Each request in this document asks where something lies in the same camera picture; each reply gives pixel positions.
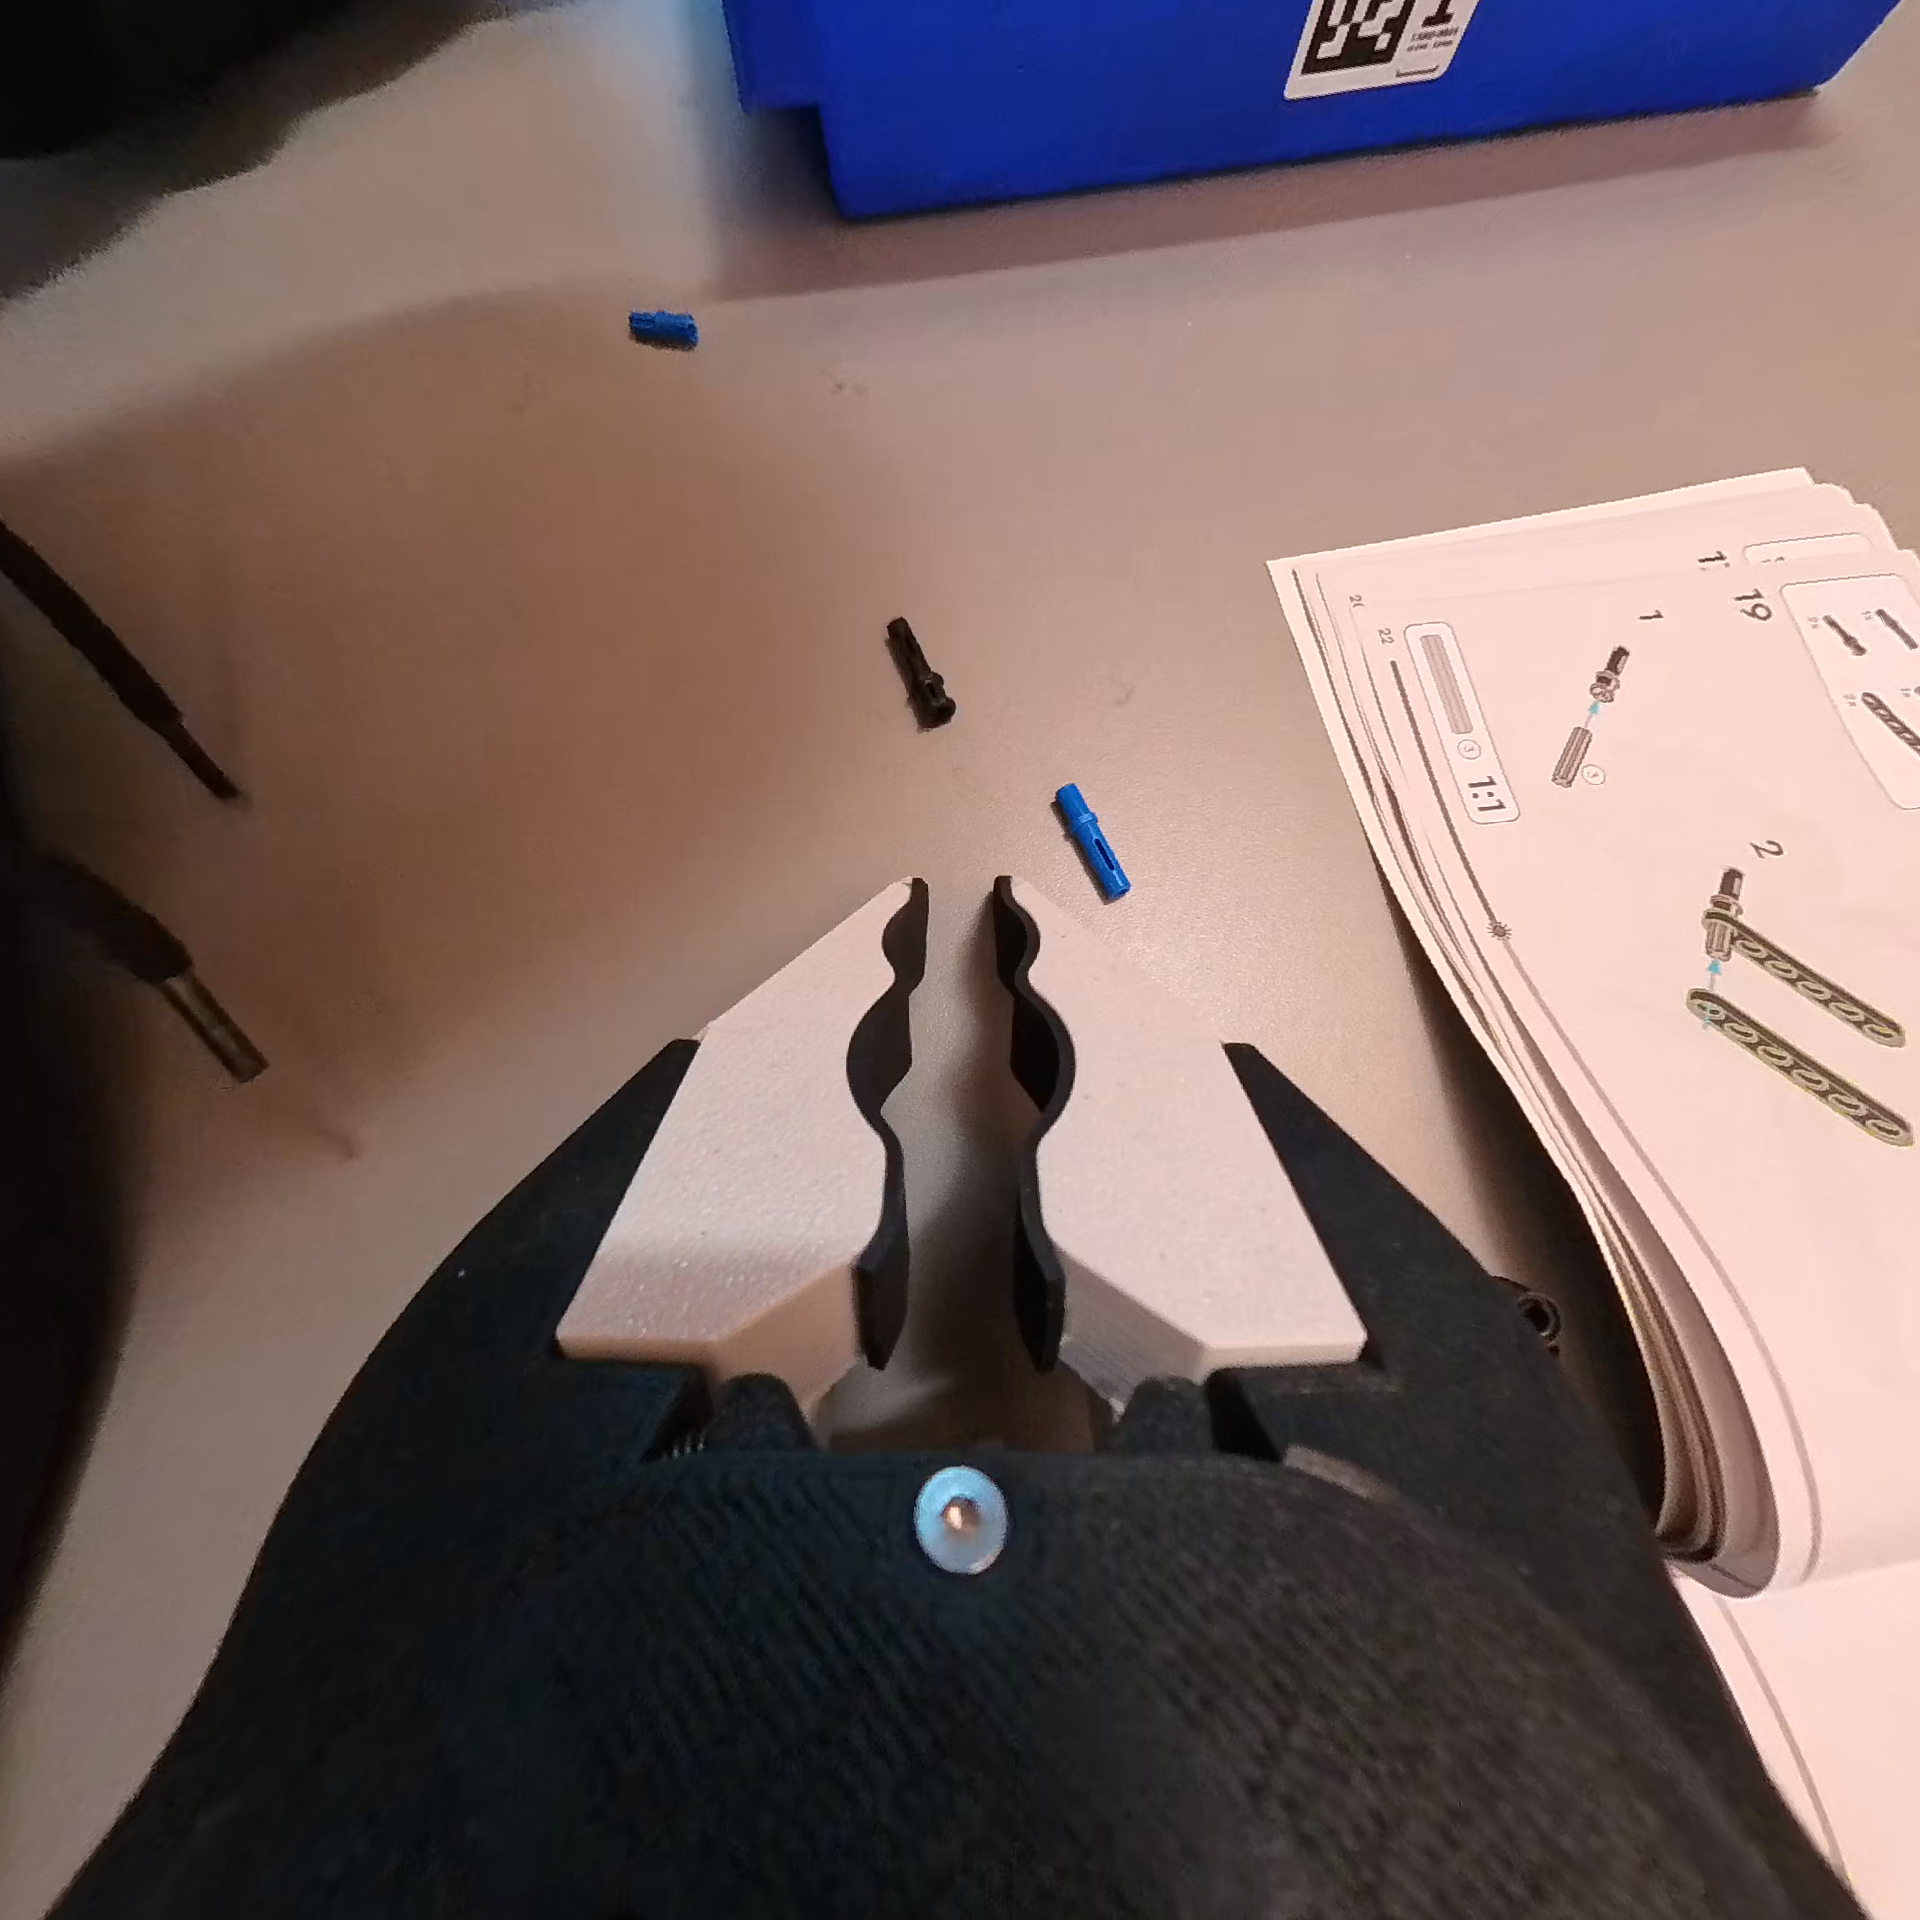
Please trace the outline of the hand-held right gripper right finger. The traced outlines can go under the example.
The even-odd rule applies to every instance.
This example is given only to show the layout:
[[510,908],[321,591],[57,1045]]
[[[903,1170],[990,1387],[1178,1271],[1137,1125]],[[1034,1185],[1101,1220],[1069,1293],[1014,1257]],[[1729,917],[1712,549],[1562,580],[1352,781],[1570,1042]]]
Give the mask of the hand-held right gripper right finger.
[[1140,1386],[1346,1364],[1366,1329],[1229,1049],[1032,883],[996,878],[1016,1162],[1014,1315],[1112,1417]]

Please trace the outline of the small black connector pin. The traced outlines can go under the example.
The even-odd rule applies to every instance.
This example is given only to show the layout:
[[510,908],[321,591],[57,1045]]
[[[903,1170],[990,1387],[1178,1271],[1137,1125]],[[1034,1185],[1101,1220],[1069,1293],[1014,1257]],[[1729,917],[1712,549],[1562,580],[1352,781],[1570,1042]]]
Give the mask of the small black connector pin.
[[919,730],[933,732],[946,727],[957,713],[954,700],[949,693],[944,675],[927,660],[920,637],[903,615],[886,622],[885,644]]

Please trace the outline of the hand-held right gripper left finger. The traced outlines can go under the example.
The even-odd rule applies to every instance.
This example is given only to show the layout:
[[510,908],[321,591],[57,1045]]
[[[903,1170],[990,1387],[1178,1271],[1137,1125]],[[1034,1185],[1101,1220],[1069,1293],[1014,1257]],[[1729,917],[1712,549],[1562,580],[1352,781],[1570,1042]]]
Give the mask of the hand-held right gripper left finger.
[[904,1330],[904,1151],[927,883],[885,885],[692,1041],[559,1323],[576,1363],[776,1383],[805,1444]]

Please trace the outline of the blue plastic bin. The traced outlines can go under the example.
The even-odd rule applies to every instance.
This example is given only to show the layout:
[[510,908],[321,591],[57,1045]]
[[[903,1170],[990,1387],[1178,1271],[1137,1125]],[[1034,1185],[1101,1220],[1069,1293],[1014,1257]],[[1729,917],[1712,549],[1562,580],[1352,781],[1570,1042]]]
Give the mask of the blue plastic bin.
[[1447,76],[1290,103],[1310,2],[725,2],[854,220],[1788,98],[1888,2],[1479,2]]

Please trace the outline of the grey desk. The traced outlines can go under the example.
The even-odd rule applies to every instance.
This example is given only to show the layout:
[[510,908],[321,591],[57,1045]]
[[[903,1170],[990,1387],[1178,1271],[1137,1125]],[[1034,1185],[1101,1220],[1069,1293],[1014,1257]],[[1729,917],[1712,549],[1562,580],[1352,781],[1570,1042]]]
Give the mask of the grey desk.
[[1385,901],[1264,565],[1774,467],[1914,539],[1914,5],[1788,103],[872,227],[738,113],[722,37],[353,23],[192,140],[4,172],[4,516],[247,786],[207,802],[6,611],[31,801],[272,1063],[231,1089],[86,990],[129,1301],[14,1738],[170,1724],[421,1276],[910,874],[913,1305],[844,1434],[1069,1431],[1001,1290],[996,874],[1497,1274],[1609,1301]]

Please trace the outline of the white instruction booklet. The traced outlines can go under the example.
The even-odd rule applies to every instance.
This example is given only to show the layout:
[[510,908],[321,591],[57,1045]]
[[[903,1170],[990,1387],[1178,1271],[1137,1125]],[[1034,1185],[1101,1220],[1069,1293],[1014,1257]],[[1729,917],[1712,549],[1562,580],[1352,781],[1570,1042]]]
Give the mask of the white instruction booklet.
[[1814,1842],[1914,1915],[1914,554],[1783,468],[1265,570],[1600,1243],[1681,1596]]

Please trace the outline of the black white code sticker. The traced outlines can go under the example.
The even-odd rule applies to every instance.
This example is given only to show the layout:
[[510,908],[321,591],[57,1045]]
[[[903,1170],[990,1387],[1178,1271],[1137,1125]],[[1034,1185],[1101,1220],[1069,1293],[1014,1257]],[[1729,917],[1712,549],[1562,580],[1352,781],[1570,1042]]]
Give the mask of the black white code sticker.
[[1310,2],[1285,83],[1290,103],[1447,76],[1477,2]]

